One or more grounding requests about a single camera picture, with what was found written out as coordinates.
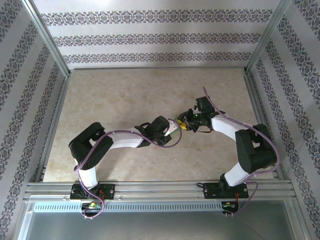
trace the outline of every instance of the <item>wall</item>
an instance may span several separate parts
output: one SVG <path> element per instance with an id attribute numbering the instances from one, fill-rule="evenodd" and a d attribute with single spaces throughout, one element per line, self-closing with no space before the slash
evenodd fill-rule
<path id="1" fill-rule="evenodd" d="M 291 2 L 252 71 L 311 239 L 320 239 L 319 2 Z"/>
<path id="2" fill-rule="evenodd" d="M 70 69 L 244 67 L 279 0 L 34 0 Z"/>
<path id="3" fill-rule="evenodd" d="M 64 77 L 18 0 L 0 0 L 0 240 L 9 239 Z"/>

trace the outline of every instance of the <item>enclosure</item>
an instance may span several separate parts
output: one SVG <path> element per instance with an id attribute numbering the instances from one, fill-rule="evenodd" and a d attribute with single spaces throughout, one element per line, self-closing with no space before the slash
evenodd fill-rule
<path id="1" fill-rule="evenodd" d="M 319 0 L 0 7 L 0 239 L 320 239 Z M 236 142 L 183 131 L 170 149 L 108 151 L 96 174 L 114 197 L 84 219 L 86 201 L 70 199 L 70 141 L 94 122 L 113 131 L 177 119 L 202 86 L 229 116 L 266 125 L 279 150 L 280 167 L 252 178 L 256 193 L 247 185 L 243 212 L 225 218 L 223 199 L 197 186 L 238 162 Z"/>

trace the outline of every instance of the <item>robotic arm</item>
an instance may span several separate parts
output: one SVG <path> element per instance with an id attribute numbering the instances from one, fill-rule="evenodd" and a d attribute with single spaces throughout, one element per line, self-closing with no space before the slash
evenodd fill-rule
<path id="1" fill-rule="evenodd" d="M 191 108 L 181 113 L 177 120 L 180 127 L 186 131 L 198 132 L 200 126 L 209 128 L 209 132 L 216 131 L 225 134 L 236 142 L 238 163 L 220 177 L 219 187 L 226 192 L 232 187 L 242 184 L 250 174 L 259 169 L 265 169 L 277 162 L 272 146 L 252 129 L 236 124 L 221 115 L 204 96 L 196 99 L 194 112 Z M 270 139 L 268 129 L 263 124 L 250 125 Z"/>
<path id="2" fill-rule="evenodd" d="M 152 123 L 146 122 L 128 130 L 115 130 L 108 133 L 105 133 L 105 129 L 99 122 L 91 124 L 69 144 L 71 154 L 77 164 L 75 172 L 78 173 L 81 185 L 74 184 L 78 186 L 72 187 L 70 199 L 90 199 L 93 196 L 93 198 L 101 200 L 104 206 L 104 193 L 110 192 L 110 199 L 113 199 L 114 187 L 105 189 L 101 186 L 103 184 L 99 184 L 96 178 L 96 165 L 107 151 L 123 147 L 142 148 L 151 143 L 162 148 L 173 147 L 181 139 L 181 129 L 196 133 L 201 132 L 199 127 L 206 126 L 209 131 L 205 133 L 221 132 L 236 142 L 238 163 L 221 175 L 219 183 L 198 184 L 203 188 L 207 199 L 230 199 L 235 196 L 238 198 L 239 189 L 242 192 L 246 189 L 244 183 L 254 173 L 257 173 L 257 170 L 265 169 L 275 163 L 277 167 L 279 165 L 279 161 L 277 162 L 278 152 L 275 152 L 276 148 L 270 141 L 267 127 L 263 124 L 253 126 L 241 124 L 228 117 L 211 102 L 205 88 L 204 92 L 206 96 L 196 99 L 197 105 L 194 106 L 194 110 L 190 108 L 177 117 L 180 138 L 171 146 L 165 145 L 172 139 L 170 134 L 176 131 L 179 126 L 172 119 L 166 119 L 163 116 L 157 117 Z M 211 195 L 206 193 L 207 187 L 211 188 Z M 248 193 L 240 198 L 248 198 Z"/>
<path id="3" fill-rule="evenodd" d="M 99 122 L 91 124 L 69 143 L 71 154 L 78 167 L 79 178 L 87 189 L 98 191 L 96 165 L 107 151 L 125 147 L 147 147 L 150 142 L 164 146 L 172 139 L 170 133 L 177 128 L 173 121 L 159 116 L 152 123 L 146 122 L 127 130 L 117 130 L 103 137 L 106 132 L 102 125 Z"/>

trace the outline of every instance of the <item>black mounting bracket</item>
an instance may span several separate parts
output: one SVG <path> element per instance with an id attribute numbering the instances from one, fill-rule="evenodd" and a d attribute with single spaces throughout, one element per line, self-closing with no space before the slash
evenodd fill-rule
<path id="1" fill-rule="evenodd" d="M 106 200 L 113 200 L 115 196 L 115 184 L 101 184 L 99 183 L 89 191 L 98 197 Z M 95 198 L 88 194 L 79 183 L 72 185 L 70 200 L 94 200 Z"/>
<path id="2" fill-rule="evenodd" d="M 228 190 L 223 190 L 218 182 L 198 183 L 197 186 L 203 189 L 204 199 L 247 199 L 249 197 L 247 185 L 242 183 Z"/>

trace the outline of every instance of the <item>marble floor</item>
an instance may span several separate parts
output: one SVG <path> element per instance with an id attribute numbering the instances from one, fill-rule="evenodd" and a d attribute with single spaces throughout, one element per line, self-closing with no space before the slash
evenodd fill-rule
<path id="1" fill-rule="evenodd" d="M 231 117 L 255 124 L 241 69 L 161 68 L 75 70 L 63 104 L 44 175 L 45 182 L 75 181 L 69 142 L 93 122 L 106 131 L 129 129 L 159 115 L 175 118 L 203 97 L 202 86 Z M 172 136 L 172 144 L 179 137 Z M 219 133 L 182 132 L 168 149 L 118 148 L 97 165 L 100 181 L 211 180 L 237 163 L 235 142 Z M 272 178 L 272 174 L 259 175 Z"/>

